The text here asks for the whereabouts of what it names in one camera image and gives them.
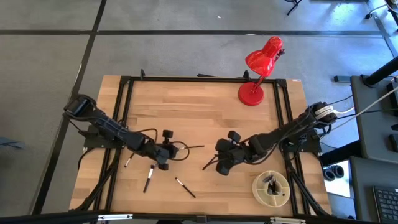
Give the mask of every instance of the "red desk lamp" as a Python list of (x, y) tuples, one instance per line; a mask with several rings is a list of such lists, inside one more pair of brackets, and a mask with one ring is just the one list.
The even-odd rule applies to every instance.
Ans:
[(261, 50), (257, 50), (246, 57), (248, 67), (259, 74), (261, 78), (257, 83), (243, 84), (238, 91), (239, 99), (248, 106), (256, 106), (264, 98), (262, 88), (259, 88), (265, 77), (271, 75), (275, 62), (283, 54), (283, 42), (279, 37), (271, 37)]

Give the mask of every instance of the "lamp shade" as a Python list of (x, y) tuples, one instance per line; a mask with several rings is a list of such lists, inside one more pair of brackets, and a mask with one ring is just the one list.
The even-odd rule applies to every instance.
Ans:
[(271, 37), (261, 50), (246, 57), (248, 67), (262, 77), (271, 75), (275, 67), (275, 56), (282, 50), (283, 42), (279, 37)]

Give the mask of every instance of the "gray floor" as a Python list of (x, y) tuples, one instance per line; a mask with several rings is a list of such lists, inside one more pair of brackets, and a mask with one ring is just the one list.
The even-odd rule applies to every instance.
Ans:
[[(85, 29), (93, 26), (100, 0), (0, 1), (0, 29)], [(291, 3), (272, 1), (108, 1), (101, 30), (333, 30), (377, 31), (364, 20), (364, 2), (303, 0), (289, 17)], [(380, 10), (386, 30), (397, 26)], [(248, 69), (245, 56), (268, 36), (97, 36), (81, 86), (96, 98), (103, 75), (184, 75), (236, 77)], [(286, 54), (272, 78), (303, 80), (308, 103), (349, 96), (334, 75), (370, 74), (392, 55), (381, 37), (283, 36)], [(0, 35), (0, 136), (26, 143), (24, 150), (0, 150), (0, 216), (29, 212), (38, 181), (69, 96), (88, 36)], [(352, 107), (347, 100), (338, 110)], [(357, 140), (353, 121), (322, 141), (335, 147)], [(68, 209), (83, 138), (68, 130), (44, 212)], [(353, 201), (331, 195), (339, 217), (354, 215)]]

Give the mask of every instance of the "wooden tabletop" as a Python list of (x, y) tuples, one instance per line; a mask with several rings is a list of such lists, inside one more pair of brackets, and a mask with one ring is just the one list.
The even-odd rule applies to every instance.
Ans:
[[(113, 113), (120, 76), (104, 76), (98, 96), (98, 107), (108, 116)], [(307, 107), (300, 80), (287, 80), (293, 117)], [(227, 138), (230, 130), (242, 139), (256, 133), (267, 133), (278, 128), (275, 97), (271, 84), (262, 84), (264, 100), (257, 106), (246, 106), (238, 100), (240, 83), (210, 82), (134, 82), (131, 105), (127, 119), (130, 130), (156, 128), (157, 142), (162, 141), (162, 131), (174, 132), (172, 141), (183, 141), (188, 146), (205, 145), (191, 149), (184, 161), (169, 161), (169, 170), (155, 169), (146, 193), (144, 185), (150, 165), (147, 157), (134, 156), (127, 168), (123, 165), (131, 151), (123, 149), (119, 164), (112, 212), (178, 213), (212, 215), (292, 215), (290, 200), (282, 207), (261, 205), (252, 194), (252, 182), (260, 173), (274, 170), (285, 173), (279, 150), (275, 150), (263, 164), (240, 164), (228, 176), (215, 171), (215, 164), (201, 168), (214, 156), (215, 143)], [(287, 121), (284, 105), (284, 121)], [(146, 133), (154, 138), (154, 133)], [(182, 150), (177, 157), (185, 156)], [(81, 162), (70, 208), (79, 206), (93, 190), (100, 175), (104, 149), (95, 149)], [(322, 169), (313, 154), (300, 153), (305, 183), (315, 200), (329, 213), (330, 205), (323, 183)], [(176, 182), (178, 177), (197, 197), (193, 198)], [(296, 186), (298, 207), (302, 201)]]

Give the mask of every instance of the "keyboard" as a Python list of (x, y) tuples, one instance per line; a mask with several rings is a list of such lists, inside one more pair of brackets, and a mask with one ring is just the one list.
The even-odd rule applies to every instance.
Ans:
[(398, 224), (398, 188), (373, 187), (380, 223)]

